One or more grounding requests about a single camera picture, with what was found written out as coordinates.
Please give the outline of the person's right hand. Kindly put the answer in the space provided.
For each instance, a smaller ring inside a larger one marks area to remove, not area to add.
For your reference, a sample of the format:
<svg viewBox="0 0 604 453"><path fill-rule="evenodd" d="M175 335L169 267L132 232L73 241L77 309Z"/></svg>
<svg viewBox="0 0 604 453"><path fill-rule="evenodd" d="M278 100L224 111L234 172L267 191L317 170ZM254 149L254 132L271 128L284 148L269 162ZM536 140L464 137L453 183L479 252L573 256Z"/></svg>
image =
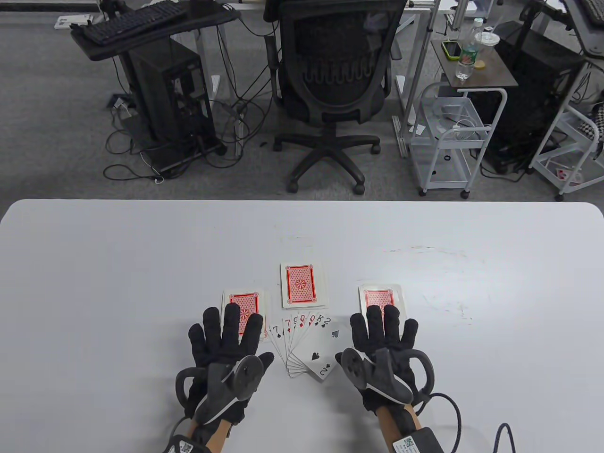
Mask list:
<svg viewBox="0 0 604 453"><path fill-rule="evenodd" d="M418 323L415 319L405 320L403 330L400 330L400 312L393 305L384 309L379 306L369 306L365 315L355 313L350 317L353 346L373 360L379 349L387 349L391 357L394 375L405 382L413 393L411 406L420 402L416 377L410 367L410 360L403 359L403 351L414 349Z"/></svg>

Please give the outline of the person's left hand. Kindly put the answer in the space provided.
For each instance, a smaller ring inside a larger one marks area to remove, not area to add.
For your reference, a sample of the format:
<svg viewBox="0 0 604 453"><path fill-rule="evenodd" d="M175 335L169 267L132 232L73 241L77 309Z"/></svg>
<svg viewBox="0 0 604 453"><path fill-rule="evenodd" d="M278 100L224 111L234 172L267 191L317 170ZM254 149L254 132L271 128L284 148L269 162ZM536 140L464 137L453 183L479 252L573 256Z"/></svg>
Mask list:
<svg viewBox="0 0 604 453"><path fill-rule="evenodd" d="M198 368L205 368L214 363L235 365L242 358L256 354L263 328L262 315L257 313L250 315L241 340L239 340L240 306L233 303L226 306L222 330L220 319L218 308L207 308L203 313L203 326L197 323L188 331L193 359ZM274 361L274 354L266 352L257 357L266 372ZM206 394L207 379L193 379L188 391L188 402L184 406L186 417L193 419L196 408ZM229 421L233 425L239 424L244 419L244 410L249 402L250 399L235 402L221 414L219 419Z"/></svg>

